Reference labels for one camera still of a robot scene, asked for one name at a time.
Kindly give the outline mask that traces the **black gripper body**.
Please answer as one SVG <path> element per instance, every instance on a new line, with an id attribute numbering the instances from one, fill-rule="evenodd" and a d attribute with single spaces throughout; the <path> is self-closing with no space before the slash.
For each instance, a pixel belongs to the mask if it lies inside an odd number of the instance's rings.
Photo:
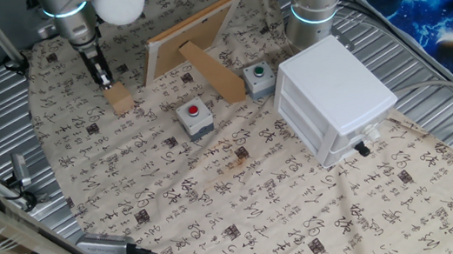
<path id="1" fill-rule="evenodd" d="M 78 53 L 92 76 L 108 71 L 107 62 L 97 45 L 93 44 L 89 47 L 81 48 Z"/>

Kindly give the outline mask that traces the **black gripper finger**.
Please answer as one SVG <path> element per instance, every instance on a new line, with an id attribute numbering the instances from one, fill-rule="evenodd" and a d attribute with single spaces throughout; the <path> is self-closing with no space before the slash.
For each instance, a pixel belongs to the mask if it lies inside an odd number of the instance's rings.
<path id="1" fill-rule="evenodd" d="M 93 70 L 91 72 L 92 78 L 95 83 L 99 86 L 101 90 L 105 90 L 106 82 L 105 82 L 105 75 L 104 70 Z"/>
<path id="2" fill-rule="evenodd" d="M 114 85 L 113 77 L 109 69 L 103 67 L 101 64 L 98 65 L 99 76 L 102 82 L 102 87 L 108 89 Z"/>

